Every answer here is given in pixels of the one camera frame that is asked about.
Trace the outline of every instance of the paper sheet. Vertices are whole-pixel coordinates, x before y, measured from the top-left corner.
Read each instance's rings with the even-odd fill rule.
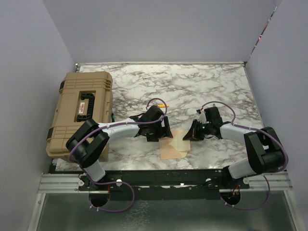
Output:
[[[161,160],[184,158],[191,150],[191,142],[183,141],[187,131],[171,130],[173,138],[162,138],[159,140],[159,151]]]

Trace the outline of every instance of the yellow marker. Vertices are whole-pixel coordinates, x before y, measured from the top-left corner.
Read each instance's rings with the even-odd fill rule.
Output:
[[[164,104],[156,105],[157,107],[165,107]]]

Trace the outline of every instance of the table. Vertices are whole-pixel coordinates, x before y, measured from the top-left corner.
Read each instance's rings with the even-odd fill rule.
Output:
[[[117,64],[82,65],[80,72],[107,71],[113,77],[113,112],[116,121],[145,112],[151,98],[170,105],[171,129],[188,130],[196,109],[209,101],[222,101],[236,112],[235,123],[262,127],[243,64]],[[224,121],[231,111],[221,105]],[[105,170],[211,169],[222,168],[246,158],[243,146],[233,141],[210,139],[191,142],[182,159],[160,160],[159,144],[145,137],[125,138],[110,143]],[[58,160],[56,171],[80,170],[76,164]]]

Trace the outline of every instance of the red and white label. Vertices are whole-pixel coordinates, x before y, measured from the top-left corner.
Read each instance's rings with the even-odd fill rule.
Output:
[[[84,110],[85,110],[85,103],[80,103],[79,114],[82,114]]]

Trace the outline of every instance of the black handle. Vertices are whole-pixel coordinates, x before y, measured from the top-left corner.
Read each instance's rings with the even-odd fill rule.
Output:
[[[89,99],[88,109],[86,115],[77,115],[77,122],[86,121],[92,119],[94,110],[94,100],[95,96],[92,93],[82,93],[80,96],[81,100]]]

